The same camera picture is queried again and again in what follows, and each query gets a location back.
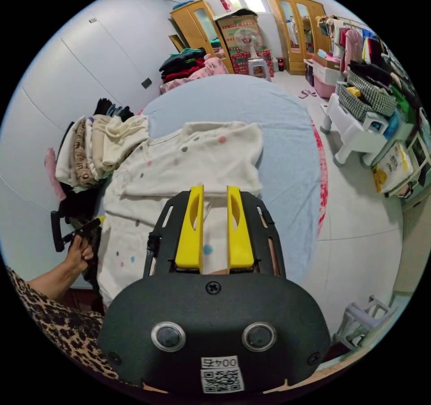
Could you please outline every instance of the plastic stool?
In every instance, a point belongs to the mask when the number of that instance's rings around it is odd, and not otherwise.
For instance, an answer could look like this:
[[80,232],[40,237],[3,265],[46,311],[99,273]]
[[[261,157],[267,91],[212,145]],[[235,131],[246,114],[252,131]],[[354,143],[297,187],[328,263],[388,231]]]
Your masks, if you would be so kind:
[[254,69],[256,67],[262,67],[265,74],[265,79],[269,82],[271,82],[271,78],[269,76],[269,68],[268,64],[263,58],[253,58],[251,60],[248,60],[248,74],[250,76],[254,76]]
[[[375,318],[379,309],[382,309],[385,314],[380,318]],[[370,296],[369,303],[365,308],[360,308],[356,303],[351,303],[344,311],[343,321],[337,333],[334,335],[333,341],[341,342],[350,350],[354,350],[372,330],[383,325],[392,316],[395,309],[389,308],[389,306],[380,302],[374,296]],[[354,323],[359,323],[359,327],[352,332]],[[355,345],[353,344],[353,340],[358,336],[361,336],[361,339],[359,343]]]

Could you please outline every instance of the red bottle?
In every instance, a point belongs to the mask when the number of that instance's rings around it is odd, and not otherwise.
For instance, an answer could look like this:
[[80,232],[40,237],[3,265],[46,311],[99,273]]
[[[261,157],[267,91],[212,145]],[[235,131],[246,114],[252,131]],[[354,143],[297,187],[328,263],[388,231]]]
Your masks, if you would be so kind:
[[284,71],[284,58],[277,58],[278,61],[278,71]]

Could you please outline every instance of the blue dot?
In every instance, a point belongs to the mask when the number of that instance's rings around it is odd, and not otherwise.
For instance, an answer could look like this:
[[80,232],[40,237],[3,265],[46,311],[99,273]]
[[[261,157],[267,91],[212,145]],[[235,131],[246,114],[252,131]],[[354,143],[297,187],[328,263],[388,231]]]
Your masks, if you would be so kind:
[[211,245],[204,245],[203,246],[203,254],[205,256],[209,256],[212,253],[212,246]]

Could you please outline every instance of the yellow package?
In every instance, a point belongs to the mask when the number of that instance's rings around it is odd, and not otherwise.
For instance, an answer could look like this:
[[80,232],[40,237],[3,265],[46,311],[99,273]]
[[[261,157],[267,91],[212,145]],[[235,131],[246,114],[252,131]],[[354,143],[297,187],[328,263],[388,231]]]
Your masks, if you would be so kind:
[[377,193],[386,193],[413,173],[413,165],[404,144],[396,141],[387,154],[373,167]]
[[355,97],[360,97],[361,92],[356,87],[347,87],[347,90],[352,93]]

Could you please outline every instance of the light blue bed sheet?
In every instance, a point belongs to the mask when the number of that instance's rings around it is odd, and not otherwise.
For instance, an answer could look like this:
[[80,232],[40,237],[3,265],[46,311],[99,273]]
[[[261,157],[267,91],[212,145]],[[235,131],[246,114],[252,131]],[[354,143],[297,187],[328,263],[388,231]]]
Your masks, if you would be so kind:
[[306,108],[266,80],[223,74],[168,91],[142,113],[149,116],[153,139],[186,122],[242,121],[262,126],[264,149],[257,165],[261,196],[280,235],[286,276],[301,283],[317,241],[321,181]]

